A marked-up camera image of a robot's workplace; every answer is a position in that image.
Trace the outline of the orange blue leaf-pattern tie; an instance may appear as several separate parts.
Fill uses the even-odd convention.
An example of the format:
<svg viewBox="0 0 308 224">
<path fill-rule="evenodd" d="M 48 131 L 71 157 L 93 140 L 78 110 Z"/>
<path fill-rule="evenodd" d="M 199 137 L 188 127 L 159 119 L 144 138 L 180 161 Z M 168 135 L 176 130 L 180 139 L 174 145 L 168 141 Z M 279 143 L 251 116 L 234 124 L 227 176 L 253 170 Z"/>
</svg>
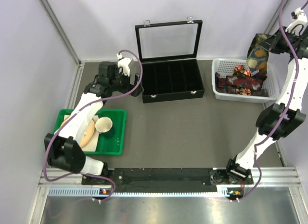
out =
<svg viewBox="0 0 308 224">
<path fill-rule="evenodd" d="M 254 36 L 247 52 L 246 63 L 251 70 L 251 76 L 264 81 L 267 78 L 268 49 L 266 43 L 269 34 L 258 33 Z"/>
</svg>

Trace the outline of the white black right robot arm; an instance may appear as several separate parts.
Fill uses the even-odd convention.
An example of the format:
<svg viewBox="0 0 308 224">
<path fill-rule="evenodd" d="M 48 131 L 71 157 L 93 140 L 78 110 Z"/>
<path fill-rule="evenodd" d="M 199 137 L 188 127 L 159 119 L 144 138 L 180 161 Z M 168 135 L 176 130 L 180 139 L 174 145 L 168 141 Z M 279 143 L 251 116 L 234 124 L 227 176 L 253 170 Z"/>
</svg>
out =
<svg viewBox="0 0 308 224">
<path fill-rule="evenodd" d="M 263 110 L 257 121 L 257 131 L 247 147 L 230 159 L 225 179 L 229 183 L 243 182 L 264 151 L 280 138 L 287 137 L 306 119 L 302 113 L 302 98 L 308 85 L 308 32 L 277 30 L 273 35 L 255 35 L 247 53 L 252 60 L 258 51 L 290 54 L 287 77 L 278 100 Z"/>
</svg>

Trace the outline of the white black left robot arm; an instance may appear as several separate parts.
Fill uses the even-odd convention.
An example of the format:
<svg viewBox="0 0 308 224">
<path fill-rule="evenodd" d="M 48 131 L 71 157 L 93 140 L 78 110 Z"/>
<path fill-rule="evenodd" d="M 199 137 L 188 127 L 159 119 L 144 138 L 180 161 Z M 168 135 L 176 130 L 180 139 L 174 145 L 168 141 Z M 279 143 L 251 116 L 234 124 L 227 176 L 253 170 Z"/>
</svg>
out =
<svg viewBox="0 0 308 224">
<path fill-rule="evenodd" d="M 93 179 L 104 184 L 109 179 L 105 163 L 87 157 L 81 149 L 81 139 L 93 117 L 108 100 L 114 100 L 114 92 L 122 96 L 138 96 L 142 92 L 141 74 L 130 83 L 132 59 L 121 58 L 117 63 L 100 62 L 94 81 L 84 89 L 81 99 L 68 120 L 55 133 L 44 138 L 44 166 L 52 166 L 68 174 L 92 174 Z"/>
</svg>

